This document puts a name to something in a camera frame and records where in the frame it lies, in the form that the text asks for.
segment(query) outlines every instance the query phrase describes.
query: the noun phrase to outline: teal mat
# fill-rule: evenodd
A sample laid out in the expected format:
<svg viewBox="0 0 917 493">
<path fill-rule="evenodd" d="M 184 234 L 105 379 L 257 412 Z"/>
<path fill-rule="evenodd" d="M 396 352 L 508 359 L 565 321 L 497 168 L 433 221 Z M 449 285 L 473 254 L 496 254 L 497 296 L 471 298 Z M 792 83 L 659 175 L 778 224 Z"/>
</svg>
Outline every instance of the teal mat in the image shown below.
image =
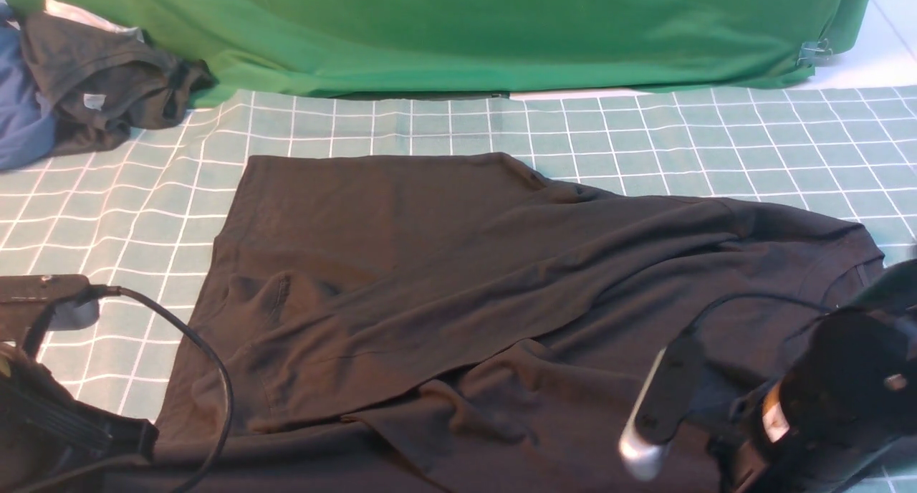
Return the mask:
<svg viewBox="0 0 917 493">
<path fill-rule="evenodd" d="M 917 232 L 915 112 L 917 87 L 527 102 L 240 92 L 111 153 L 0 174 L 0 274 L 88 274 L 187 320 L 246 157 L 492 150 L 626 195 L 731 196 L 859 221 L 891 264 Z M 42 361 L 83 401 L 155 418 L 179 339 L 142 307 L 108 300 L 96 326 L 50 335 Z M 882 468 L 854 491 L 917 491 L 917 466 L 888 472 L 898 479 Z"/>
</svg>

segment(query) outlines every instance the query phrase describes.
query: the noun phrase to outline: power cord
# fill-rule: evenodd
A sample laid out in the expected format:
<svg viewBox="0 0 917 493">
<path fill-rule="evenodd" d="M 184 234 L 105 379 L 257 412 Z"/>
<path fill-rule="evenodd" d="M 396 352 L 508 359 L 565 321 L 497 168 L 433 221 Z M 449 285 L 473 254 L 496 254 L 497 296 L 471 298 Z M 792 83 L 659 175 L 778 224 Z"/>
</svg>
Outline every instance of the power cord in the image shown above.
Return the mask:
<svg viewBox="0 0 917 493">
<path fill-rule="evenodd" d="M 784 296 L 783 294 L 769 293 L 769 292 L 740 292 L 727 294 L 726 296 L 720 297 L 717 300 L 711 301 L 708 303 L 697 316 L 681 330 L 681 335 L 693 335 L 697 333 L 697 330 L 700 329 L 701 323 L 717 308 L 723 307 L 724 304 L 730 303 L 732 300 L 742 300 L 742 298 L 759 298 L 760 300 L 777 300 L 782 301 L 783 303 L 792 303 L 793 305 L 799 305 L 800 307 L 812 308 L 812 310 L 818 310 L 822 314 L 827 314 L 831 312 L 831 308 L 813 303 L 812 301 L 800 300 L 798 297 Z"/>
<path fill-rule="evenodd" d="M 229 381 L 229 372 L 226 371 L 226 366 L 223 365 L 223 361 L 220 360 L 219 356 L 216 355 L 216 352 L 213 351 L 213 348 L 209 344 L 204 342 L 203 339 L 194 330 L 191 330 L 183 321 L 178 319 L 173 313 L 166 309 L 166 307 L 161 306 L 157 302 L 151 300 L 149 297 L 138 293 L 135 290 L 131 290 L 127 287 L 117 287 L 117 285 L 98 285 L 98 297 L 129 297 L 132 300 L 137 301 L 137 303 L 142 304 L 144 307 L 150 308 L 150 310 L 156 312 L 161 317 L 164 317 L 165 320 L 169 321 L 172 326 L 177 327 L 184 336 L 186 336 L 195 346 L 200 348 L 204 355 L 213 362 L 213 365 L 216 366 L 216 369 L 219 370 L 220 379 L 223 384 L 223 397 L 225 399 L 225 409 L 226 409 L 226 418 L 223 421 L 223 430 L 220 431 L 219 438 L 217 438 L 216 443 L 213 445 L 213 450 L 210 450 L 210 454 L 207 455 L 206 460 L 203 461 L 201 467 L 197 470 L 190 479 L 186 480 L 183 484 L 173 490 L 173 493 L 186 493 L 190 491 L 193 487 L 197 486 L 207 474 L 213 469 L 213 465 L 216 463 L 216 460 L 219 459 L 220 454 L 223 453 L 223 447 L 226 446 L 226 439 L 229 437 L 229 429 L 232 426 L 232 416 L 233 416 L 233 405 L 235 404 L 233 392 L 232 392 L 232 382 Z"/>
</svg>

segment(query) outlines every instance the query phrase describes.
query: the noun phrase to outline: pile of clothes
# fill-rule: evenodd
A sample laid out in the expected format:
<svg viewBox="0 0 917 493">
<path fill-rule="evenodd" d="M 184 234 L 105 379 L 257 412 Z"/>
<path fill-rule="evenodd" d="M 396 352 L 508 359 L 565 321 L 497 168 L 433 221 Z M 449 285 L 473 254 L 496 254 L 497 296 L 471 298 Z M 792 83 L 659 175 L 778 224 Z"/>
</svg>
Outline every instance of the pile of clothes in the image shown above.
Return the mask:
<svg viewBox="0 0 917 493">
<path fill-rule="evenodd" d="M 175 127 L 216 84 L 206 63 L 154 48 L 140 27 L 55 0 L 22 19 L 0 4 L 0 76 L 0 171 Z"/>
</svg>

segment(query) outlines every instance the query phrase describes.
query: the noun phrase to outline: black t-shirt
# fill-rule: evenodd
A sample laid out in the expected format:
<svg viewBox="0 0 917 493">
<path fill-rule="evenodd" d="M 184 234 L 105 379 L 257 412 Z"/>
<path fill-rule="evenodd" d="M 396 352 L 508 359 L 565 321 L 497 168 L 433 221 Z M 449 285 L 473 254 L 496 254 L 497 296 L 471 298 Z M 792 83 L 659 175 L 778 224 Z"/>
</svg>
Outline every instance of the black t-shirt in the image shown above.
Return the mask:
<svg viewBox="0 0 917 493">
<path fill-rule="evenodd" d="M 881 272 L 859 224 L 724 198 L 626 197 L 501 153 L 252 157 L 191 326 L 236 420 L 201 491 L 714 492 L 684 428 L 640 483 L 617 441 L 656 353 L 711 301 L 834 306 Z M 812 311 L 734 301 L 709 355 L 759 373 Z M 219 376 L 184 340 L 157 466 L 176 486 L 219 432 Z"/>
</svg>

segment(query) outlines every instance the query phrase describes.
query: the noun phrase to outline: green cloth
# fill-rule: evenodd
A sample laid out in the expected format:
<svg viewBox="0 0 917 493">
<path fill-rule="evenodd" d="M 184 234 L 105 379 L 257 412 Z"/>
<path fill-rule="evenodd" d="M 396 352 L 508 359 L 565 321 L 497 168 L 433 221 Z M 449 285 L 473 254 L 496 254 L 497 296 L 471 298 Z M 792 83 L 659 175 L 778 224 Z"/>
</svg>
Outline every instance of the green cloth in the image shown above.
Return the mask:
<svg viewBox="0 0 917 493">
<path fill-rule="evenodd" d="M 780 87 L 812 75 L 803 43 L 852 45 L 867 0 L 62 0 L 221 85 L 351 92 L 518 92 L 692 85 Z M 42 0 L 9 0 L 31 11 Z"/>
</svg>

